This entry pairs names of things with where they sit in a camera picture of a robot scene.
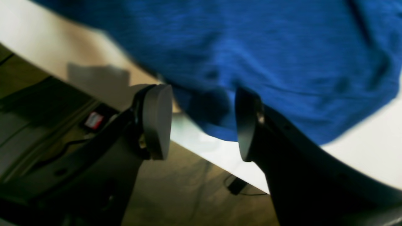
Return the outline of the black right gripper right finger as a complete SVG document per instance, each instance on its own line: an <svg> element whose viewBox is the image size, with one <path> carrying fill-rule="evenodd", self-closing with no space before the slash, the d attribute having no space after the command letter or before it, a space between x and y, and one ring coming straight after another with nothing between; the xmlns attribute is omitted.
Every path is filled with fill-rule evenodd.
<svg viewBox="0 0 402 226"><path fill-rule="evenodd" d="M281 226L400 226L401 189L341 162L261 97L235 95L241 158L265 175Z"/></svg>

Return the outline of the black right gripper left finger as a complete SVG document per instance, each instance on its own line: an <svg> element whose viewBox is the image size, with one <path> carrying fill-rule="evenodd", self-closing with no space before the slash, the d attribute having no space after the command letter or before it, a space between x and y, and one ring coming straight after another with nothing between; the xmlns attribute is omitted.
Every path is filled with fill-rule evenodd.
<svg viewBox="0 0 402 226"><path fill-rule="evenodd" d="M172 87L149 85L132 106L72 154L1 185L12 226L119 226L144 160L165 160Z"/></svg>

